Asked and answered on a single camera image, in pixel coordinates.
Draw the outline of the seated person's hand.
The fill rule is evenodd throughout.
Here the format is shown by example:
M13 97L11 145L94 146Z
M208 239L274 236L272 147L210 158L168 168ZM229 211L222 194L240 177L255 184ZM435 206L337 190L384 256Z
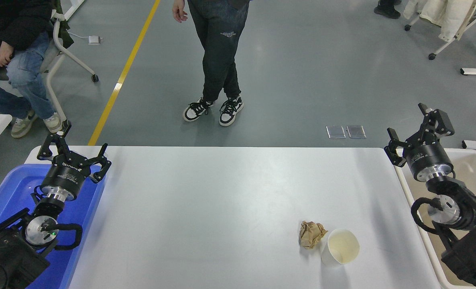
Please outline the seated person's hand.
M14 47L5 41L0 45L0 67L8 66L14 55Z

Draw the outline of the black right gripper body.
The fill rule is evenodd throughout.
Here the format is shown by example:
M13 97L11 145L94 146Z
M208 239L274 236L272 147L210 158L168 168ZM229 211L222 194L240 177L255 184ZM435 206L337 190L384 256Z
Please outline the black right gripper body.
M436 173L448 175L454 170L440 143L405 148L403 158L407 161L414 178L432 178Z

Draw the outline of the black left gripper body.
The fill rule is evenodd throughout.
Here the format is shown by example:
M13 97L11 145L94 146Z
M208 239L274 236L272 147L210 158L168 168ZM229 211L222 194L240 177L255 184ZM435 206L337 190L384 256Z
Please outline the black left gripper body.
M41 184L41 191L60 198L76 198L91 170L87 158L81 155L57 155Z

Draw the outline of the person's hand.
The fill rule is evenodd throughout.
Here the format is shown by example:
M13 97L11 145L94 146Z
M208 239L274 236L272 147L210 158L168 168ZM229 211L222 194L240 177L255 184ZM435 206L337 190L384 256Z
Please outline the person's hand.
M176 22L182 23L188 20L188 13L185 11L184 0L174 0L172 14Z

